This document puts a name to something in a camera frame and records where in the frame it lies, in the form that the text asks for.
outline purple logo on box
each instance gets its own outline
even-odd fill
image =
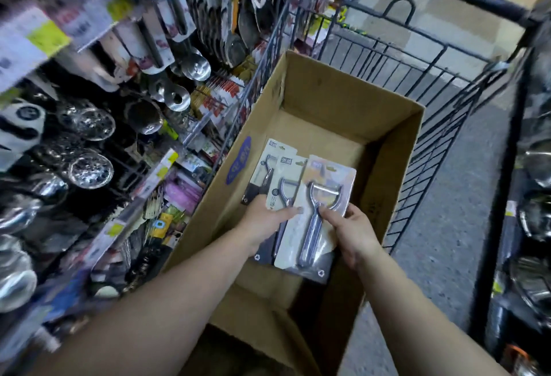
[[[249,159],[249,153],[251,152],[251,137],[248,136],[241,144],[239,149],[238,156],[235,158],[234,162],[231,163],[230,172],[226,177],[226,184],[230,185],[235,178],[238,176],[239,172],[242,171],[247,165],[247,160]]]

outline metal wire cart basket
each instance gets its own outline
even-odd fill
[[[412,26],[410,22],[416,10],[413,0],[392,0],[383,12],[350,0],[286,0],[272,36],[266,43],[265,55],[242,96],[241,105],[245,101],[252,105],[279,55],[285,49],[294,48],[426,106],[395,215],[383,242],[384,248],[390,253],[403,236],[466,119],[507,87],[507,80],[511,76],[506,74],[511,63],[537,34],[537,28],[544,19],[542,15],[531,13],[506,0],[462,1],[527,28],[520,44],[508,59],[488,59]],[[328,13],[325,10],[330,2],[334,10]],[[405,20],[390,16],[399,2],[406,2],[410,6]],[[415,52],[401,49],[392,41],[375,38],[368,32],[341,22],[339,15],[343,7],[383,21],[395,28],[391,32],[397,28],[423,38],[426,47],[434,53],[434,58],[424,59]],[[479,67],[478,74],[466,76],[454,72],[455,59],[470,60],[473,66]],[[522,65],[523,59],[519,61],[517,67]],[[236,119],[232,125],[232,134],[228,135],[224,146],[230,144],[230,136],[235,136],[239,126]]]

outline forearm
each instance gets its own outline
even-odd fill
[[[382,250],[360,262],[358,269],[401,376],[506,374]]]
[[[226,233],[95,319],[36,374],[177,374],[250,251]]]

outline cardboard box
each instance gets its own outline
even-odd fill
[[[288,51],[279,60],[226,161],[189,221],[168,267],[234,226],[241,197],[274,138],[357,170],[352,203],[382,241],[423,107],[319,61]],[[362,285],[342,258],[326,286],[247,261],[210,324],[305,375],[334,375],[362,304]]]

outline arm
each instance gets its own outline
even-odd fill
[[[335,227],[346,263],[362,280],[400,375],[507,374],[407,278],[360,209],[348,205],[344,218],[325,208],[320,214]]]
[[[265,200],[255,198],[236,228],[123,298],[33,374],[177,374],[244,262],[280,222],[299,211],[269,211]]]

